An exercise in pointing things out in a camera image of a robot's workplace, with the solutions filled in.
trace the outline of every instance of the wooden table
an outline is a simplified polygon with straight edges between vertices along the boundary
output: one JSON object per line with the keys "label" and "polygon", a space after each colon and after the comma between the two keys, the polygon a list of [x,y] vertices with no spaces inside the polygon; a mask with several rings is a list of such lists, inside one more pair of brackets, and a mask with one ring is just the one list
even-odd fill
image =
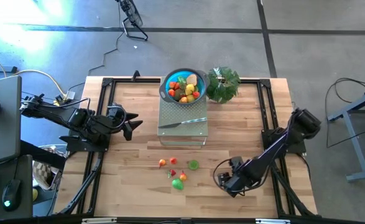
{"label": "wooden table", "polygon": [[[102,79],[86,79],[83,97],[91,98],[90,108],[94,110],[98,104]],[[284,78],[271,78],[270,82],[277,119],[279,125],[285,127],[292,111],[287,81]],[[105,99],[104,105],[107,105],[108,97]],[[236,198],[217,188],[212,179],[213,169],[220,161],[233,156],[243,156],[246,160],[264,150],[255,85],[241,85],[239,95],[224,105],[208,102],[209,134],[206,146],[201,149],[165,147],[160,144],[157,137],[158,83],[119,83],[114,99],[128,112],[138,113],[138,118],[144,123],[133,132],[132,141],[125,141],[122,133],[112,135],[109,151],[104,157],[95,216],[277,217],[271,178],[261,188],[246,192],[245,197]],[[83,178],[86,157],[86,152],[78,152],[67,160],[54,212],[64,208],[76,194]],[[171,157],[176,157],[178,163],[159,169],[159,159]],[[198,170],[187,169],[187,162],[192,159],[200,163]],[[316,213],[305,164],[293,154],[286,156],[286,163],[292,188],[308,209]],[[229,170],[225,167],[219,171]],[[183,170],[187,174],[184,190],[179,191],[171,186],[172,179],[167,178],[169,169],[175,169],[178,174]],[[287,211],[284,191],[281,190],[281,193]],[[91,189],[88,190],[85,209],[90,197]]]}

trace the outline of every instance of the floor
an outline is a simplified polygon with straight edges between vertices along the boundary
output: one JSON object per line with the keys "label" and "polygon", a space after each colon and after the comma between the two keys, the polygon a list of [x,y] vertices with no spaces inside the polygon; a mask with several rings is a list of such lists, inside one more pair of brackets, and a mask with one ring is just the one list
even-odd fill
{"label": "floor", "polygon": [[[101,65],[103,54],[114,49],[120,34],[114,1],[0,1],[0,61],[21,70],[45,71],[64,90],[83,82],[87,75],[132,75],[139,70],[142,75],[162,76],[180,67],[209,70],[229,66],[242,77],[287,78],[295,104],[322,119],[325,94],[335,80],[365,81],[365,1],[263,0],[263,8],[256,0],[135,2],[144,27],[153,28],[148,32],[149,41],[121,37],[119,50],[107,54],[105,66],[89,74],[89,69]],[[89,28],[87,32],[51,32],[45,31],[51,27],[15,24],[74,26],[59,30]],[[116,28],[114,32],[93,32],[92,27]],[[34,73],[23,75],[22,86],[23,91],[45,93],[50,98],[58,94],[47,77]],[[338,89],[350,100],[365,91],[355,83],[341,83]],[[82,87],[75,91],[81,94]],[[328,113],[343,105],[332,92]],[[365,130],[363,117],[354,120],[358,131]],[[348,136],[344,127],[343,121],[330,125],[330,144]],[[22,118],[21,138],[32,144],[62,144],[58,137],[64,134],[65,128],[46,120]],[[365,135],[360,141],[365,153]],[[306,145],[319,214],[365,222],[365,180],[349,184],[345,179],[346,174],[360,171],[351,142],[326,148],[323,123],[320,133]],[[35,215],[45,215],[49,204],[36,205]]]}

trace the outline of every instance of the potted plant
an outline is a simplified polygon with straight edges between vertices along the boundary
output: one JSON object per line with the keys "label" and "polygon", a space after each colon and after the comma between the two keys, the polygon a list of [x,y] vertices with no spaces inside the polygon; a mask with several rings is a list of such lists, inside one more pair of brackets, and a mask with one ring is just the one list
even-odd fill
{"label": "potted plant", "polygon": [[207,96],[217,103],[226,103],[238,95],[240,78],[236,71],[228,67],[216,67],[208,72]]}

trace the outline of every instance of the gray floor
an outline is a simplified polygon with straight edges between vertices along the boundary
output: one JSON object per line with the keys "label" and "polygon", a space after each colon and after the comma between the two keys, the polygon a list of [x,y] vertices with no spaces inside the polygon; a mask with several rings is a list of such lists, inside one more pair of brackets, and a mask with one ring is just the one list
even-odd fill
{"label": "gray floor", "polygon": [[[263,0],[270,29],[365,30],[365,1]],[[64,90],[83,82],[88,70],[101,64],[102,54],[114,48],[118,32],[23,31],[6,23],[65,26],[118,26],[114,1],[0,2],[0,61],[20,69],[50,73]],[[260,29],[255,0],[136,0],[146,27]],[[262,34],[148,33],[148,42],[121,37],[119,51],[106,56],[103,68],[90,75],[166,75],[180,67],[208,70],[227,65],[242,77],[269,77]],[[318,118],[325,117],[325,93],[338,78],[365,81],[365,36],[270,35],[278,77],[288,79],[292,100]],[[26,73],[23,90],[53,98],[58,94],[47,77]],[[350,100],[365,91],[355,83],[339,85]],[[328,112],[342,107],[332,93]],[[355,118],[365,130],[365,119]],[[348,136],[342,121],[330,125],[330,143]],[[365,221],[365,180],[347,183],[346,174],[360,167],[351,143],[327,149],[326,126],[307,141],[312,186],[320,215]],[[36,145],[62,143],[65,128],[40,119],[22,119],[22,139]],[[361,137],[365,153],[365,135]],[[43,215],[45,205],[35,208]]]}

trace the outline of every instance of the blue bowl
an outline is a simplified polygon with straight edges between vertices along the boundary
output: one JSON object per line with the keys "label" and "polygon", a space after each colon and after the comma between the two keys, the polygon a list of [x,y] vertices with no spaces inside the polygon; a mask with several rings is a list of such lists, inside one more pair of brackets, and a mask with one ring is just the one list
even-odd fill
{"label": "blue bowl", "polygon": [[[200,96],[193,102],[180,103],[169,95],[170,82],[177,82],[178,77],[188,78],[188,76],[190,76],[191,74],[195,74],[197,76],[197,85],[196,86],[199,89]],[[204,72],[198,71],[198,70],[193,70],[190,68],[180,68],[180,69],[170,72],[165,77],[163,84],[161,84],[161,86],[159,88],[159,93],[160,93],[160,97],[166,102],[178,103],[180,105],[191,105],[191,104],[194,104],[195,102],[199,101],[203,96],[206,95],[207,86],[208,86],[208,80],[207,80],[206,74]]]}

